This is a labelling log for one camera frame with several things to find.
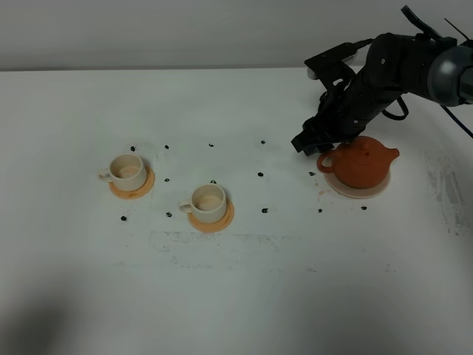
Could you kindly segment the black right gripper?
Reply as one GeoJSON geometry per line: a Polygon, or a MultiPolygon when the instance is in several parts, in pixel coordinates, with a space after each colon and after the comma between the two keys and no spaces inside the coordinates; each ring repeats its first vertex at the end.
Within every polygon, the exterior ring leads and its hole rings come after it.
{"type": "Polygon", "coordinates": [[[297,152],[307,157],[334,149],[334,143],[359,136],[367,124],[398,98],[397,87],[375,87],[365,72],[359,72],[348,88],[310,119],[292,139],[297,152]]]}

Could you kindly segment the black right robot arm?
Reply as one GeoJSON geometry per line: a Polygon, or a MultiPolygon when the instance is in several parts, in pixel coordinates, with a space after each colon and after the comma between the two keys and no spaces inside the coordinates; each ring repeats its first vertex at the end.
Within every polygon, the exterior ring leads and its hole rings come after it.
{"type": "Polygon", "coordinates": [[[472,44],[385,33],[346,42],[305,61],[326,91],[291,143],[307,156],[353,141],[379,114],[402,121],[411,93],[444,107],[472,102],[472,44]]]}

